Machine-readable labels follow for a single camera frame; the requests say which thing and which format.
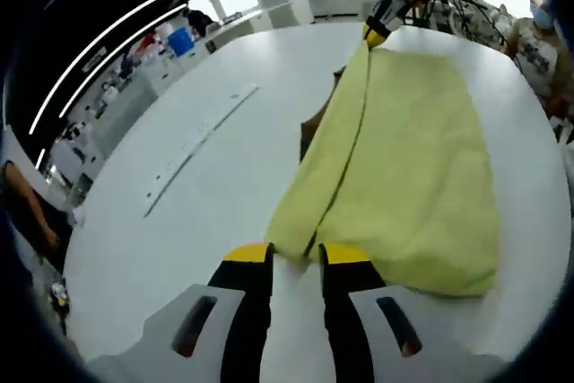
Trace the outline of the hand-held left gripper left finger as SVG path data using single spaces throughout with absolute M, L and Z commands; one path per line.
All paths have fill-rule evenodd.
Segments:
M 91 361 L 91 374 L 99 382 L 259 381 L 273 275 L 273 244 L 232 250 L 209 283 L 147 318 L 135 345 Z

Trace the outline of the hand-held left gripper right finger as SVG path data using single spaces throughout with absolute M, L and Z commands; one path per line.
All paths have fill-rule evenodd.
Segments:
M 489 382 L 505 367 L 449 333 L 425 299 L 387 285 L 359 248 L 318 246 L 325 327 L 339 382 Z

